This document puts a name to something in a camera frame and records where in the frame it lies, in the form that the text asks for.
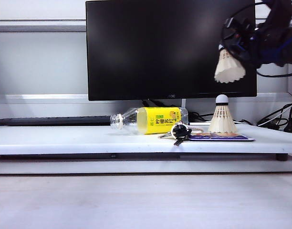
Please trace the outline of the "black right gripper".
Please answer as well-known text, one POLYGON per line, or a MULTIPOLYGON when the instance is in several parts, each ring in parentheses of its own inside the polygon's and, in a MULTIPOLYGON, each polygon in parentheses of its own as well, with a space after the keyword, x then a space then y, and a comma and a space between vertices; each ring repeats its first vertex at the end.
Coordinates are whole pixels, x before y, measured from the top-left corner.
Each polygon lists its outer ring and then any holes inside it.
POLYGON ((249 19, 226 19, 219 42, 219 51, 226 49, 232 57, 244 65, 255 64, 255 24, 249 19))

